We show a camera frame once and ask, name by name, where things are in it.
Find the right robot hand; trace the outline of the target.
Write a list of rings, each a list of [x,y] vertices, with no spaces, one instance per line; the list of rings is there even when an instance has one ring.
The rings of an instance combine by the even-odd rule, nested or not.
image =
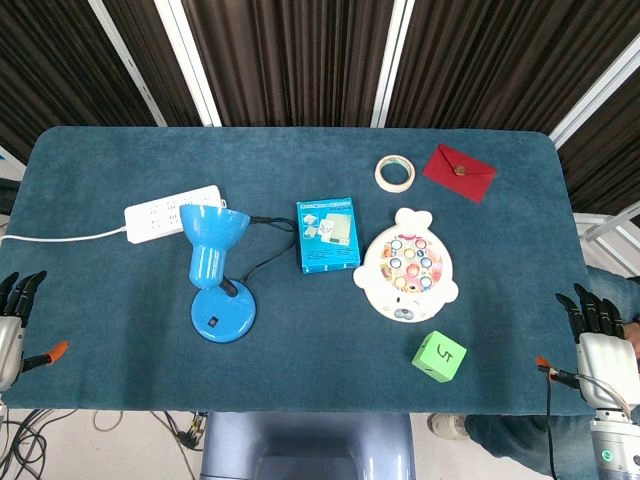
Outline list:
[[[536,367],[548,382],[577,390],[592,409],[616,412],[626,423],[639,406],[639,373],[634,346],[625,338],[619,309],[607,298],[576,283],[578,302],[557,293],[573,336],[577,370],[553,367],[545,358],[536,358]]]

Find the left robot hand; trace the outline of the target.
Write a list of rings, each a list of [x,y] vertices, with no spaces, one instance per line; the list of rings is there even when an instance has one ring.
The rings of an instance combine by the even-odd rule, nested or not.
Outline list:
[[[56,363],[69,349],[68,340],[49,351],[24,357],[24,339],[38,287],[45,270],[19,279],[13,272],[1,281],[1,394],[7,392],[21,373]]]

